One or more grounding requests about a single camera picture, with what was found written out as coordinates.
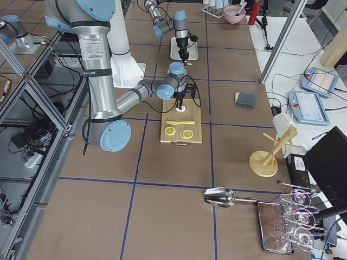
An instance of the white table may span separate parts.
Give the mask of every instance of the white table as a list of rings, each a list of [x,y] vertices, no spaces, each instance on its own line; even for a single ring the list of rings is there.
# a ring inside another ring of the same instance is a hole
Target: white table
[[[282,30],[283,25],[286,22],[285,17],[268,17],[268,26],[267,26],[267,32],[268,32],[268,41],[271,46],[274,46],[277,38]],[[270,52],[264,51],[264,47],[266,44],[265,37],[264,37],[264,31],[260,28],[260,26],[255,23],[254,25],[250,26],[250,34],[252,36],[253,44],[256,49],[256,55],[258,58],[258,63],[260,70],[263,71],[266,62],[268,61],[270,57]],[[308,53],[314,53],[315,51],[319,50],[320,44],[318,40],[316,39],[315,35],[311,31],[309,25],[307,22],[300,18],[295,23],[295,26],[289,35],[283,49],[282,53],[279,55],[279,58],[273,68],[273,70],[270,73],[270,77],[265,82],[266,90],[268,92],[274,91],[276,93],[279,93],[283,96],[288,96],[288,92],[292,89],[295,90],[302,90],[300,87],[300,82],[298,81],[301,76],[296,76],[293,78],[286,78],[280,75],[276,74],[283,74],[286,76],[294,76],[297,74],[302,74],[307,67],[307,65],[311,62],[313,58],[313,54],[306,55],[306,56],[297,56],[297,55],[289,55],[284,54],[291,53],[291,54],[308,54]],[[313,60],[313,62],[310,64],[309,67],[318,67],[326,71],[332,71],[334,68],[332,67],[323,67],[320,62],[319,58],[323,54],[323,51],[321,51],[317,57]],[[337,88],[347,90],[344,83],[341,79],[338,80],[338,83],[336,85]],[[336,94],[342,96],[343,98],[347,99],[347,94],[342,92],[335,91]],[[269,98],[273,98],[273,95],[271,93],[268,93]],[[287,100],[284,97],[281,97],[279,95],[274,96],[278,100],[280,100],[281,104],[287,104]],[[336,97],[333,95],[332,97],[328,99],[321,99],[323,102],[323,105],[325,108],[339,108],[344,107],[347,105],[347,102]],[[291,114],[290,108],[287,110],[286,106],[282,107],[282,113],[286,113],[289,115]],[[314,125],[307,125],[302,124],[294,119],[295,126],[298,130],[298,135],[294,137],[293,143],[295,145],[304,146],[306,147],[306,150],[303,149],[297,149],[297,148],[291,148],[287,149],[286,155],[289,153],[295,153],[295,154],[305,154],[306,151],[308,151],[312,146],[314,146],[318,139],[312,140],[313,137],[322,134],[324,132],[329,131],[333,126],[338,126],[338,128],[347,135],[347,108],[336,110],[336,111],[327,111],[328,118],[330,120],[330,125],[328,126],[314,126]],[[320,193],[319,196],[323,201],[327,200],[327,198]],[[341,220],[339,221],[339,225],[342,227],[342,231],[338,233],[341,237],[347,238],[347,226],[344,224],[344,222]],[[323,243],[316,241],[316,247],[322,248]],[[332,259],[333,257],[341,257],[346,258],[347,256],[347,241],[338,239],[338,246],[336,248],[333,248],[333,255],[332,256],[324,256],[324,259]],[[315,256],[320,257],[319,252],[314,252]]]

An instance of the wooden mug tree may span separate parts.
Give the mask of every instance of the wooden mug tree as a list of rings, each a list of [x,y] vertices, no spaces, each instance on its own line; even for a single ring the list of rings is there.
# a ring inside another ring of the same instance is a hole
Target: wooden mug tree
[[[274,147],[270,152],[266,151],[256,151],[252,153],[248,159],[248,163],[253,172],[262,177],[272,177],[277,173],[278,163],[275,159],[275,155],[284,146],[303,148],[303,146],[293,145],[293,137],[298,134],[297,128],[294,125],[289,125],[289,129],[282,136],[282,138],[276,135],[275,139],[266,133],[264,136],[268,137],[270,140],[274,141]]]

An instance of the yellow knife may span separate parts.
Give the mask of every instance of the yellow knife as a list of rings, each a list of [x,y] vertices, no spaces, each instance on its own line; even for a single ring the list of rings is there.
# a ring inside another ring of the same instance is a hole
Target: yellow knife
[[[195,121],[166,121],[166,123],[173,126],[178,126],[180,124],[194,125]]]

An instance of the red bottle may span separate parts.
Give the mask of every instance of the red bottle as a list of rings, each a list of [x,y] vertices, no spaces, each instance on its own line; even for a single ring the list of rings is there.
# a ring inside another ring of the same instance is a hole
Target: red bottle
[[[254,1],[252,6],[252,13],[250,14],[248,24],[253,25],[256,19],[256,16],[258,15],[259,9],[260,9],[261,2],[260,1]]]

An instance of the robot label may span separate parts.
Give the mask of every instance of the robot label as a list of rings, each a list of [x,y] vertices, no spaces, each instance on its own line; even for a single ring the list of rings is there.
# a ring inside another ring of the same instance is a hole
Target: robot label
[[[104,40],[102,38],[80,39],[82,59],[102,60],[105,58]]]

